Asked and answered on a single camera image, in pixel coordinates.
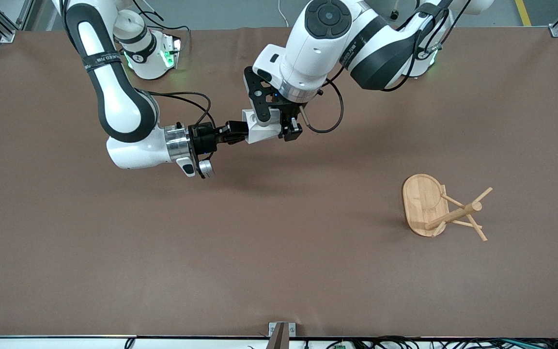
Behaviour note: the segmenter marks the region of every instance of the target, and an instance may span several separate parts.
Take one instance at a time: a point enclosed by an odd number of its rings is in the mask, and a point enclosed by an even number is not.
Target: wooden mug tree
[[[415,174],[403,184],[403,206],[408,225],[413,232],[425,237],[440,235],[448,223],[464,225],[475,228],[481,240],[487,241],[482,226],[475,222],[472,214],[482,209],[481,200],[491,191],[492,188],[487,188],[470,204],[464,205],[449,197],[445,186],[434,177]],[[449,212],[449,203],[459,208]],[[467,217],[469,223],[459,221],[462,217]]]

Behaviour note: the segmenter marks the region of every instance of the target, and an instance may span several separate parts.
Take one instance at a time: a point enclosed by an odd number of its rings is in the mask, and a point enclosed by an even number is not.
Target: wooden base
[[[442,195],[447,195],[445,186],[427,174],[415,174],[403,184],[403,207],[408,225],[413,232],[423,237],[439,235],[445,227],[427,230],[425,224],[449,213],[449,204]]]

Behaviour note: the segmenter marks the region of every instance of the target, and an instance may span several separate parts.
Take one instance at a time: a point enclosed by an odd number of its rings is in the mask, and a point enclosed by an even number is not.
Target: yellow floor line
[[[525,2],[523,0],[516,0],[516,7],[518,7],[518,13],[520,13],[522,25],[525,27],[531,27],[531,20],[529,19],[529,13],[527,13]]]

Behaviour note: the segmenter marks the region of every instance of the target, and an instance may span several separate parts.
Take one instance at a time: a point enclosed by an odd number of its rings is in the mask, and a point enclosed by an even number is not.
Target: brown table
[[[193,33],[184,71],[133,83],[203,91],[239,119],[242,70],[285,29]],[[343,124],[296,142],[219,146],[216,177],[119,170],[96,97],[62,32],[0,47],[0,335],[558,336],[558,39],[457,29],[394,93],[338,79]],[[199,110],[160,99],[161,122]],[[308,106],[331,126],[329,89]],[[490,241],[416,236],[416,173],[469,201]]]

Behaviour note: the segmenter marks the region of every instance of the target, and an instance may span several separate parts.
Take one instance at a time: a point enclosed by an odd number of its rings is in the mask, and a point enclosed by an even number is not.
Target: gray floor
[[[39,0],[43,5],[33,19],[31,29],[61,30],[62,24],[50,0]],[[293,24],[309,0],[281,0],[281,9]],[[169,26],[188,25],[193,30],[237,29],[241,27],[282,27],[285,22],[277,9],[277,0],[149,0],[167,19]],[[367,0],[383,17],[390,15],[395,0]],[[414,0],[398,2],[403,22],[414,9]],[[534,26],[545,26],[558,17],[558,0],[527,0],[527,11]],[[490,9],[480,16],[463,16],[458,26],[507,27],[522,26],[514,0],[495,0]]]

